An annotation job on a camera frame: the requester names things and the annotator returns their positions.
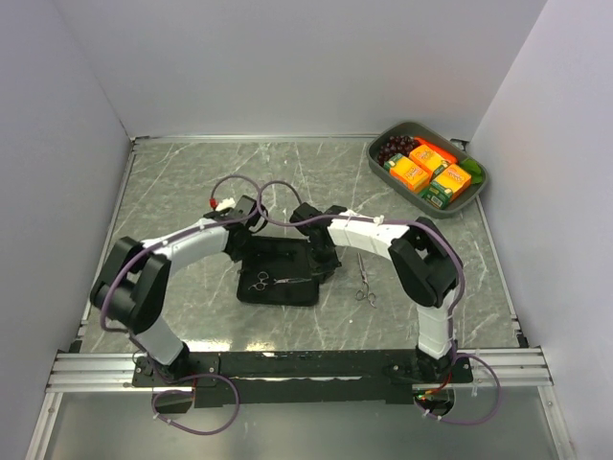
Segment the silver hair scissors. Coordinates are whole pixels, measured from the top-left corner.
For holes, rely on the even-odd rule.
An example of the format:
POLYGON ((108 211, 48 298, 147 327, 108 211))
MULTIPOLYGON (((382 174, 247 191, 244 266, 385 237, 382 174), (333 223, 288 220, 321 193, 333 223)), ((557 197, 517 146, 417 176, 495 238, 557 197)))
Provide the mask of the silver hair scissors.
POLYGON ((290 278, 274 278, 266 271, 261 271, 257 275, 257 281, 249 287, 255 291, 264 291, 267 288, 272 288, 279 285, 293 285, 310 282, 310 278, 290 277, 290 278))
POLYGON ((355 293, 355 299, 357 301, 366 301, 369 303, 369 305, 372 308, 374 308, 376 296, 371 291, 370 283, 368 280, 368 273, 364 265, 363 257, 360 253, 357 254, 357 262, 358 262, 361 286, 355 293))

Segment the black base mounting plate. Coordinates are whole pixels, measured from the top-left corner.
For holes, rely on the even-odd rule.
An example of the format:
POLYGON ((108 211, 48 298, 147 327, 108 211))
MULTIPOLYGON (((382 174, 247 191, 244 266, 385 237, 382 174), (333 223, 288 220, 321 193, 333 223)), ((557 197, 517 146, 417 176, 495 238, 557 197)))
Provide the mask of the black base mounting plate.
POLYGON ((411 404, 418 389, 473 382, 468 360, 435 360, 417 350, 192 352, 187 377, 156 371, 140 356, 135 388, 192 390, 197 408, 235 402, 411 404))

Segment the orange juice carton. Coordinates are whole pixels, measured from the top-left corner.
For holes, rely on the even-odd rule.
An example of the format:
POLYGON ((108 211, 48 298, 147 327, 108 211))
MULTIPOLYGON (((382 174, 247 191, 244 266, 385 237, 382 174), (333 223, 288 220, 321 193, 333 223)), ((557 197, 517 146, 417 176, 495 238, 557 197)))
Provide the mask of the orange juice carton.
POLYGON ((450 166, 450 162, 426 145, 413 149, 409 158, 424 170, 430 179, 442 173, 450 166))
POLYGON ((383 164, 384 170, 415 194, 429 184, 429 175, 410 158, 396 154, 383 164))
POLYGON ((447 208, 472 182, 469 172, 452 164, 432 179, 423 199, 437 209, 447 208))

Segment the black zippered tool case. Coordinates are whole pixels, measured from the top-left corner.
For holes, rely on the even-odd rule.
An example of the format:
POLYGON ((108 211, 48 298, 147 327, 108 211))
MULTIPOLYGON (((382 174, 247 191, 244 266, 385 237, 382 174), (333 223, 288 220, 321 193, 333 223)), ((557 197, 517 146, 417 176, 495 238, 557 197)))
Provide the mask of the black zippered tool case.
POLYGON ((312 277, 307 260, 307 241, 277 237, 256 236, 251 240, 252 249, 241 261, 237 298, 240 302, 254 305, 313 307, 319 300, 319 283, 312 277), (261 251, 293 250, 297 257, 293 260, 267 259, 259 255, 261 251), (257 281, 261 271, 274 278, 302 277, 311 281, 302 284, 279 285, 264 291, 249 289, 257 281))

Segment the grey plastic tray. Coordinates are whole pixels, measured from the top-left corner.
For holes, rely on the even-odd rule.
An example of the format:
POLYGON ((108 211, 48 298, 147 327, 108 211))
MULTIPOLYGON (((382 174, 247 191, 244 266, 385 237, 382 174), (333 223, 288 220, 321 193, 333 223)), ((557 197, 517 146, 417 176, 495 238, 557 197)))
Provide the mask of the grey plastic tray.
POLYGON ((441 135, 436 133, 435 131, 423 126, 419 123, 413 122, 405 122, 398 124, 396 126, 391 127, 386 132, 381 134, 375 140, 373 140, 368 147, 368 158, 370 162, 370 167, 379 178, 381 178, 388 186, 390 186, 393 190, 399 193, 403 198, 407 199, 409 202, 417 206, 421 211, 432 218, 436 219, 448 219, 458 214, 463 208, 465 208, 470 202, 474 201, 475 198, 480 194, 488 183, 488 172, 486 168, 482 166, 485 179, 481 184, 470 185, 461 195, 459 195, 447 208, 445 209, 437 209, 432 206, 430 203, 426 202, 423 199, 423 194, 425 193, 424 188, 421 193, 415 194, 408 190, 401 182, 391 177, 383 167, 381 167, 377 163, 377 154, 379 148, 388 140, 390 136, 419 136, 427 141, 432 142, 433 144, 438 145, 439 147, 444 148, 445 150, 452 153, 457 157, 458 162, 456 163, 459 166, 459 162, 466 159, 472 158, 466 152, 461 149, 455 147, 450 141, 444 139, 441 135))

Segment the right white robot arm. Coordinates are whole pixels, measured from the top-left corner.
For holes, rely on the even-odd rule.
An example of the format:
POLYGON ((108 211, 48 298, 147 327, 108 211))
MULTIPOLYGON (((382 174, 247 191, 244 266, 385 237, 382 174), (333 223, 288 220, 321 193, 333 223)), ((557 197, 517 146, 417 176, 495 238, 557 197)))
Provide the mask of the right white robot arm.
POLYGON ((307 237, 311 259, 322 273, 340 265, 338 246, 390 261, 404 292, 418 305, 420 374, 435 382, 451 371, 456 354, 453 311, 464 294, 465 275, 461 259, 430 219, 387 220, 342 206, 322 213, 303 203, 289 224, 307 237))

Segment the green leaf vegetable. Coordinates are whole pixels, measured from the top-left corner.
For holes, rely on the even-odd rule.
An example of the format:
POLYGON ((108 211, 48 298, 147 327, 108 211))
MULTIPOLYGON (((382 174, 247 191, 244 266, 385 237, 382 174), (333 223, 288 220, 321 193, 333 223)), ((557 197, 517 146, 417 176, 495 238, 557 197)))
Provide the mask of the green leaf vegetable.
POLYGON ((485 179, 482 166, 473 158, 466 158, 459 162, 459 167, 471 176, 471 184, 481 184, 485 179))

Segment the orange carrot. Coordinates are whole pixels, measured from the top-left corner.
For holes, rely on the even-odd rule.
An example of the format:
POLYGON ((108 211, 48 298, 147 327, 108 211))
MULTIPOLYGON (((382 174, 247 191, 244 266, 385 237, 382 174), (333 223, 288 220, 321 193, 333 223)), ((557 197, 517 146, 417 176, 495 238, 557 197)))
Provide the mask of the orange carrot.
POLYGON ((421 145, 427 146, 428 148, 430 148, 431 150, 435 151, 437 154, 439 154, 442 158, 444 158, 447 162, 451 163, 451 164, 456 164, 458 162, 458 159, 456 156, 454 156, 452 153, 450 153, 449 151, 447 151, 446 149, 439 147, 436 144, 433 144, 430 141, 427 141, 419 136, 415 136, 414 139, 416 141, 418 141, 421 145))

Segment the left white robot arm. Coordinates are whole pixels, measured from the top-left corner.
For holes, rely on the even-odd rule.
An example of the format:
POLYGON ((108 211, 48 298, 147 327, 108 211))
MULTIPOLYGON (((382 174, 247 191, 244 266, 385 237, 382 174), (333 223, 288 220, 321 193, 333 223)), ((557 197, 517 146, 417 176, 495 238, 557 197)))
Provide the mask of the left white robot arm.
POLYGON ((193 372, 190 350, 162 317, 170 278, 209 256, 245 257, 251 229, 260 220, 257 201, 247 195, 218 206, 195 223, 166 236, 115 242, 89 295, 101 326, 128 338, 148 354, 158 378, 168 385, 193 372))

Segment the dark red grapes bunch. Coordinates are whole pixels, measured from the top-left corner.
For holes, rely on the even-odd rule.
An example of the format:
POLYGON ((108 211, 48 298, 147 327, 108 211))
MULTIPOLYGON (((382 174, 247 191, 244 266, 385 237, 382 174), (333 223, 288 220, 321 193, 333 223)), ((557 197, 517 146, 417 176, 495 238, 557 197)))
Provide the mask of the dark red grapes bunch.
POLYGON ((377 163, 383 167, 392 157, 400 154, 408 157, 410 152, 420 146, 420 142, 411 136, 390 136, 379 148, 377 163))

